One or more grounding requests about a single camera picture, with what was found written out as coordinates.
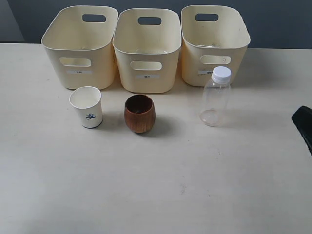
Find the clear plastic bottle white cap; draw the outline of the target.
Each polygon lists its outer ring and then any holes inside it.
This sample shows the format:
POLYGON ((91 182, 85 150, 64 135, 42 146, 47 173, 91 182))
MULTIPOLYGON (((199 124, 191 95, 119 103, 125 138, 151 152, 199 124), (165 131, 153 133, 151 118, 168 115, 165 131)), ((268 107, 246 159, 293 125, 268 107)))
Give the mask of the clear plastic bottle white cap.
POLYGON ((203 89, 199 113, 201 121, 208 126, 218 126, 226 109, 231 92, 232 72, 225 66, 215 67, 210 80, 203 89))

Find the brown wooden cup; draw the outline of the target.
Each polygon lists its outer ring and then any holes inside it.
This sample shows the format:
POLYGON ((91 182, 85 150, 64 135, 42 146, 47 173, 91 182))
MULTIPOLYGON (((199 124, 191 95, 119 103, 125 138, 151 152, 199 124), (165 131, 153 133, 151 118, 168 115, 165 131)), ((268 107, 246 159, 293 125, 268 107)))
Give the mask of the brown wooden cup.
POLYGON ((146 95, 133 95, 125 102, 124 120, 134 133, 150 131, 155 123, 156 112, 153 100, 146 95))

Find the white paper cup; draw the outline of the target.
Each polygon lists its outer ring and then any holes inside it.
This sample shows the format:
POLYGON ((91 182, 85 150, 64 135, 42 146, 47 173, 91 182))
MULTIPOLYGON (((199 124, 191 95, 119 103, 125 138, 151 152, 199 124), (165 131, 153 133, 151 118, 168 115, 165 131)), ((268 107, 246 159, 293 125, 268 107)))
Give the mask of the white paper cup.
POLYGON ((93 86, 77 88, 69 97, 69 102, 76 110, 81 124, 85 128, 96 128, 103 121, 101 91, 93 86))

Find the right cream plastic bin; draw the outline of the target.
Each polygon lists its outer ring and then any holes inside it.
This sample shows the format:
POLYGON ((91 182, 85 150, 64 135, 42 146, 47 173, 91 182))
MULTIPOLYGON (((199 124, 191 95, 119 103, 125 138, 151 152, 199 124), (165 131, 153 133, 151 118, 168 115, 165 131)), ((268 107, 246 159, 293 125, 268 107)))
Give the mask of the right cream plastic bin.
POLYGON ((251 42, 240 13, 221 5, 190 5, 181 11, 183 80, 203 87, 214 68, 228 67, 234 79, 251 42))

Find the cream plastic bin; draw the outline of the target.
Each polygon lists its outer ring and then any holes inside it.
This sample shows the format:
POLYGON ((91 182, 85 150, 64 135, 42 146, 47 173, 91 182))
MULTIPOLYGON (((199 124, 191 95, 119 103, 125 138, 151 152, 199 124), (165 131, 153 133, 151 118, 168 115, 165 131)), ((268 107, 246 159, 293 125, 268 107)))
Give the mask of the cream plastic bin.
POLYGON ((109 6, 76 5, 62 9, 41 44, 63 87, 109 87, 115 78, 112 45, 118 11, 109 6))
POLYGON ((203 87, 214 68, 228 67, 234 79, 251 42, 240 13, 221 5, 190 5, 181 11, 183 80, 203 87))
POLYGON ((120 80, 133 93, 165 93, 175 82, 182 45, 179 15, 132 8, 118 18, 113 38, 120 80))

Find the middle cream plastic bin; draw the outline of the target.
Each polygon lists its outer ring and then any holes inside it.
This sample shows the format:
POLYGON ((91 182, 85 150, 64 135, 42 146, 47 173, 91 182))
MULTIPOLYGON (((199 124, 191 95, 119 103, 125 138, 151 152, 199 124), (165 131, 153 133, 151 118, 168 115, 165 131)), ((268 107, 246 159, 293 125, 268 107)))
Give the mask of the middle cream plastic bin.
POLYGON ((118 18, 113 38, 120 80, 133 93, 165 93, 175 82, 182 45, 179 15, 132 8, 118 18))

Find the left cream plastic bin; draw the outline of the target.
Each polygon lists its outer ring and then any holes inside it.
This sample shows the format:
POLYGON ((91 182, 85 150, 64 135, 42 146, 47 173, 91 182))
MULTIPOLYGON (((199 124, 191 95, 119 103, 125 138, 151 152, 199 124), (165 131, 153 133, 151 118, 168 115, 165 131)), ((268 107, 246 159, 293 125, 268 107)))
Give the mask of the left cream plastic bin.
POLYGON ((112 45, 118 11, 109 6, 76 5, 62 9, 41 44, 63 87, 109 87, 115 78, 112 45))

